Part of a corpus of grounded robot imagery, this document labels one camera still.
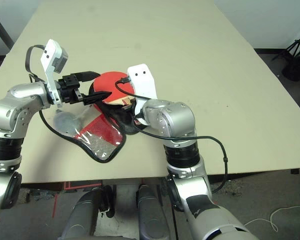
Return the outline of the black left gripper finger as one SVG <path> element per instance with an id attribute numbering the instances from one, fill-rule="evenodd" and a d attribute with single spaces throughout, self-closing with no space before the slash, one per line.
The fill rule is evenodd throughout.
<path id="1" fill-rule="evenodd" d="M 74 75 L 79 82 L 93 81 L 94 79 L 96 79 L 100 76 L 99 73 L 94 72 L 94 71 L 77 72 L 77 73 L 74 73 Z"/>
<path id="2" fill-rule="evenodd" d="M 97 91 L 89 95 L 83 95 L 82 102 L 86 105 L 95 104 L 96 102 L 103 101 L 112 94 L 111 91 Z"/>

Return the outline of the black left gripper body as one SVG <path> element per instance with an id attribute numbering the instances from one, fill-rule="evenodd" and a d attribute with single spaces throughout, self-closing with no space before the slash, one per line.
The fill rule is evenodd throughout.
<path id="1" fill-rule="evenodd" d="M 84 101 L 83 94 L 79 91 L 81 75 L 65 75 L 58 80 L 58 92 L 62 103 L 75 104 Z"/>

